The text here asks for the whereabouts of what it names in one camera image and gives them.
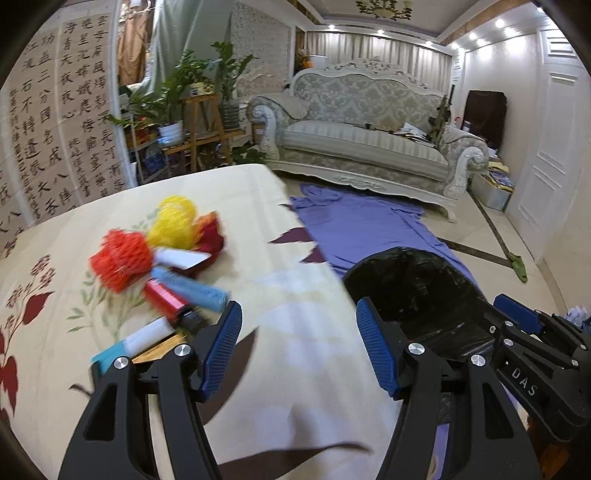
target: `striped sofa cushion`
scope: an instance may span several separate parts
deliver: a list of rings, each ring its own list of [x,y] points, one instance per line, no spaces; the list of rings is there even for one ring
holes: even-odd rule
[[[449,171],[447,160],[434,148],[348,124],[296,122],[283,132],[282,144],[285,148],[347,158],[433,180],[444,180]]]

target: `white plastic bin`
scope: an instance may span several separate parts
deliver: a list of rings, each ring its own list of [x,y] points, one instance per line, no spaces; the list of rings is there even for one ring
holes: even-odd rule
[[[505,190],[498,189],[488,183],[481,175],[474,175],[470,187],[476,197],[488,208],[503,211],[511,194]]]

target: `black plastic bag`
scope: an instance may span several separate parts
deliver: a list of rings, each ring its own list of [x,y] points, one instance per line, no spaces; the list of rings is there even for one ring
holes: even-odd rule
[[[412,342],[465,360],[490,350],[493,338],[476,322],[482,292],[444,258],[396,247],[364,258],[343,277],[357,303],[369,297],[385,322],[398,322]]]

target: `floral tablecloth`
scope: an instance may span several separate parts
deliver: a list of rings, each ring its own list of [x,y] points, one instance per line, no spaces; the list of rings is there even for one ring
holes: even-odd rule
[[[218,211],[225,250],[199,280],[243,308],[228,374],[200,409],[224,479],[374,479],[399,405],[378,387],[344,287],[261,165],[128,190],[21,234],[0,260],[2,418],[56,479],[92,391],[90,358],[159,316],[141,281],[113,295],[87,259],[110,228],[147,230],[173,194]],[[150,407],[159,475],[173,479]]]

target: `striped curtain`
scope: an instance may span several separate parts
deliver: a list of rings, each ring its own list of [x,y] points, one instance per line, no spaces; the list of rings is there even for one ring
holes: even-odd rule
[[[449,91],[452,57],[430,48],[371,35],[333,32],[308,32],[306,48],[311,55],[328,57],[327,65],[377,57],[385,63],[399,65],[401,70],[434,90]]]

